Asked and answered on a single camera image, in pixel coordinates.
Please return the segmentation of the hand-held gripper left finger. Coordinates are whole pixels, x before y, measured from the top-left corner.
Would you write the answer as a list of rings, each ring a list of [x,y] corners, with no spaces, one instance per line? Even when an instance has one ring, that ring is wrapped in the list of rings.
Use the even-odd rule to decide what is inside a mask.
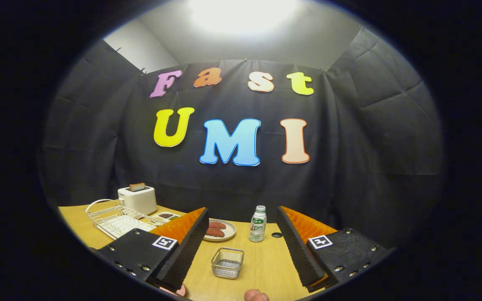
[[[89,250],[132,278],[176,291],[208,226],[208,209],[202,207],[151,230],[131,227],[105,246]]]

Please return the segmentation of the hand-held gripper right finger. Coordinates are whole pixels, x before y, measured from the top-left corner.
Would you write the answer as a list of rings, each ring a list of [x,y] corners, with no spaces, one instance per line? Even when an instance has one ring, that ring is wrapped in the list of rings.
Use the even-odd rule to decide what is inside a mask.
[[[310,293],[357,278],[391,252],[358,230],[336,230],[284,206],[277,208],[276,223]]]

